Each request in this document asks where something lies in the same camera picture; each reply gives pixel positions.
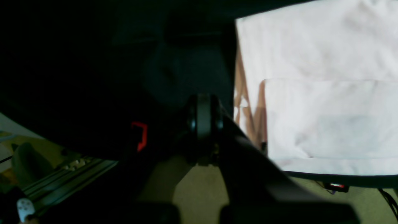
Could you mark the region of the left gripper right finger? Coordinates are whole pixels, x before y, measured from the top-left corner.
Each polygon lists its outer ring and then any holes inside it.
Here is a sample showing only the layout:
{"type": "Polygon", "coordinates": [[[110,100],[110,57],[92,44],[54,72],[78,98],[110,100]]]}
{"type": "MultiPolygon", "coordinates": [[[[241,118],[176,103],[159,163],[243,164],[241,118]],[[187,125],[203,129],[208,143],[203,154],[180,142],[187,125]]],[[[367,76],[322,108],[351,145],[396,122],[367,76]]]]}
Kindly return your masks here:
{"type": "Polygon", "coordinates": [[[212,97],[218,166],[229,204],[221,224],[358,224],[354,209],[332,203],[290,180],[260,152],[212,97]]]}

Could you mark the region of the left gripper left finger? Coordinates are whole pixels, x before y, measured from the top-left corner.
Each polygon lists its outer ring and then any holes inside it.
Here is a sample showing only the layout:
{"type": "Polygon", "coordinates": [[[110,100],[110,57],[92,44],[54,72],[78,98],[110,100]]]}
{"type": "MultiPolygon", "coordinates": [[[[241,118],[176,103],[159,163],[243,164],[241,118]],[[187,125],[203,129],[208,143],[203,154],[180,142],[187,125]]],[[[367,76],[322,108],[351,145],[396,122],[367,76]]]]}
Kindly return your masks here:
{"type": "Polygon", "coordinates": [[[193,95],[176,115],[133,137],[118,163],[123,182],[120,224],[179,224],[172,199],[196,164],[213,156],[213,96],[193,95]]]}

